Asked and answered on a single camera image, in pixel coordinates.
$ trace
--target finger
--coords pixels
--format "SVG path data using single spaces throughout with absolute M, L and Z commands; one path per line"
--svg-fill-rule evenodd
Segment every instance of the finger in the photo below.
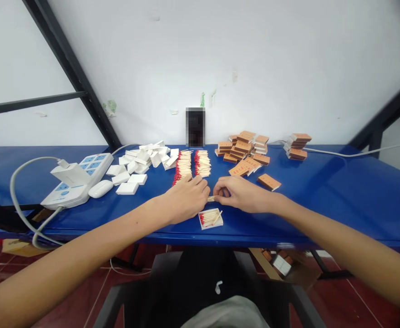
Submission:
M 230 197 L 230 192 L 228 191 L 227 188 L 223 188 L 224 196 Z
M 203 189 L 206 188 L 207 185 L 208 185 L 208 182 L 207 182 L 205 179 L 203 179 L 203 180 L 200 181 L 199 184 L 197 184 L 197 187 L 198 187 L 201 191 L 203 191 Z
M 210 194 L 210 187 L 206 186 L 203 191 L 202 194 L 206 197 L 206 201 L 208 200 L 209 194 Z
M 197 185 L 200 183 L 200 181 L 203 180 L 203 177 L 201 175 L 197 175 L 195 178 L 193 178 L 190 183 L 193 185 Z
M 215 196 L 215 201 L 217 201 L 221 205 L 227 205 L 227 206 L 235 207 L 234 206 L 235 199 L 233 197 Z
M 183 179 L 182 179 L 182 181 L 180 181 L 180 182 L 183 182 L 183 183 L 187 183 L 187 182 L 189 182 L 189 181 L 191 181 L 192 180 L 192 174 L 188 174 L 187 176 L 185 176 Z
M 220 191 L 222 188 L 227 187 L 227 181 L 228 181 L 228 179 L 219 178 L 217 184 L 216 184 L 215 187 L 213 188 L 213 195 L 214 195 L 214 196 L 218 195 L 218 194 L 219 194 L 219 191 Z

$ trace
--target white cable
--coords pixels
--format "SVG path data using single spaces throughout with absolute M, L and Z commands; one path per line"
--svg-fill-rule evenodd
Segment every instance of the white cable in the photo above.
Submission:
M 124 145 L 124 146 L 121 146 L 120 148 L 118 148 L 117 150 L 115 150 L 115 151 L 112 153 L 112 156 L 115 155 L 119 150 L 121 150 L 121 149 L 123 149 L 123 148 L 125 148 L 125 147 L 133 146 L 133 145 L 137 145 L 137 144 L 138 144 L 138 143 L 129 143 L 129 144 L 126 144 L 126 145 Z
M 19 206 L 19 202 L 18 199 L 16 197 L 16 193 L 15 193 L 15 180 L 16 180 L 16 176 L 18 175 L 18 173 L 24 168 L 26 167 L 28 164 L 33 163 L 37 160 L 40 159 L 55 159 L 57 161 L 60 161 L 61 159 L 57 158 L 57 157 L 51 157 L 51 156 L 44 156 L 44 157 L 38 157 L 32 160 L 29 160 L 28 162 L 25 162 L 24 164 L 22 164 L 20 167 L 18 167 L 15 172 L 13 172 L 12 177 L 10 178 L 10 196 L 12 197 L 12 202 L 13 205 L 15 206 L 16 209 L 16 213 L 19 215 L 19 217 L 21 218 L 21 220 L 25 223 L 25 225 L 31 230 L 33 231 L 35 234 L 40 235 L 41 237 L 47 239 L 48 241 L 51 241 L 55 244 L 58 245 L 63 245 L 61 242 L 56 241 L 54 239 L 51 239 L 50 237 L 45 236 L 43 233 L 41 233 L 40 231 L 38 231 L 35 227 L 33 227 L 31 225 L 31 223 L 27 220 L 27 218 L 25 217 L 24 213 L 22 213 L 21 207 Z
M 44 247 L 37 242 L 37 238 L 41 234 L 41 231 L 45 228 L 45 226 L 52 220 L 54 217 L 63 209 L 63 206 L 59 206 L 53 214 L 51 214 L 37 229 L 37 233 L 33 235 L 33 240 L 31 241 L 33 246 L 42 250 L 50 251 L 56 249 L 57 247 Z
M 146 275 L 148 273 L 151 272 L 151 269 L 145 269 L 145 270 L 149 270 L 148 272 L 143 272 L 143 273 L 137 273 L 137 274 L 128 274 L 128 273 L 123 273 L 123 272 L 119 272 L 117 269 L 114 268 L 113 264 L 112 264 L 112 259 L 110 259 L 110 266 L 112 268 L 113 271 L 115 271 L 116 273 L 122 274 L 123 276 L 143 276 Z
M 313 151 L 313 152 L 317 152 L 317 153 L 323 153 L 323 154 L 330 154 L 330 155 L 336 155 L 336 156 L 341 156 L 341 157 L 358 157 L 358 156 L 364 156 L 364 155 L 368 155 L 368 154 L 372 154 L 372 153 L 377 153 L 381 150 L 387 150 L 387 149 L 391 149 L 391 148 L 396 148 L 396 147 L 400 147 L 400 145 L 395 145 L 395 146 L 389 146 L 389 147 L 383 147 L 380 149 L 375 149 L 375 150 L 371 150 L 365 153 L 359 153 L 359 154 L 353 154 L 353 155 L 344 155 L 344 154 L 339 154 L 339 153 L 333 153 L 333 152 L 328 152 L 325 150 L 318 150 L 318 149 L 311 149 L 311 148 L 303 148 L 304 150 L 308 150 L 308 151 Z

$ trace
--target power strip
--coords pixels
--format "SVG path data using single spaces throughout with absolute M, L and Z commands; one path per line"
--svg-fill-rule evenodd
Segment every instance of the power strip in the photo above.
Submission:
M 113 156 L 110 153 L 95 154 L 85 157 L 80 166 L 91 176 L 88 184 L 82 184 L 76 187 L 69 187 L 61 182 L 42 202 L 41 205 L 49 210 L 55 210 L 59 206 L 71 208 L 88 201 L 88 191 L 95 186 L 107 169 L 112 164 Z

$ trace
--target floor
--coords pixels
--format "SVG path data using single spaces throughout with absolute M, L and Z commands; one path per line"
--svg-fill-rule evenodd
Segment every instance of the floor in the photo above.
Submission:
M 151 268 L 154 256 L 166 250 L 165 245 L 140 245 L 135 264 Z M 181 248 L 169 247 L 169 251 L 174 250 L 181 250 Z M 118 256 L 128 260 L 131 251 L 132 248 L 129 247 Z M 0 282 L 42 256 L 25 258 L 0 253 Z M 316 266 L 313 258 L 307 260 L 309 265 Z M 340 269 L 333 259 L 324 260 L 330 270 Z M 260 266 L 257 266 L 257 270 L 261 277 L 266 277 Z M 130 275 L 114 272 L 110 265 L 105 263 L 34 327 L 92 327 L 112 286 L 148 276 L 146 272 L 137 275 L 122 269 L 119 271 Z M 308 295 L 329 328 L 400 327 L 400 309 L 376 295 L 356 278 L 318 281 L 309 290 Z M 291 313 L 294 314 L 291 321 L 292 327 L 301 327 L 295 312 L 291 311 Z M 123 327 L 121 314 L 118 316 L 116 327 Z

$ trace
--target chair backrest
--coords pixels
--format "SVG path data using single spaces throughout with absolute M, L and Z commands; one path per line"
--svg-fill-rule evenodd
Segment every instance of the chair backrest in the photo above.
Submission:
M 122 305 L 126 327 L 145 327 L 153 303 L 162 287 L 170 282 L 182 252 L 156 256 L 149 279 L 113 286 L 95 321 L 94 328 L 112 328 Z M 257 296 L 256 303 L 273 328 L 290 327 L 289 305 L 292 304 L 304 328 L 325 328 L 325 324 L 301 286 L 274 280 L 261 280 L 248 253 L 235 252 L 249 285 Z

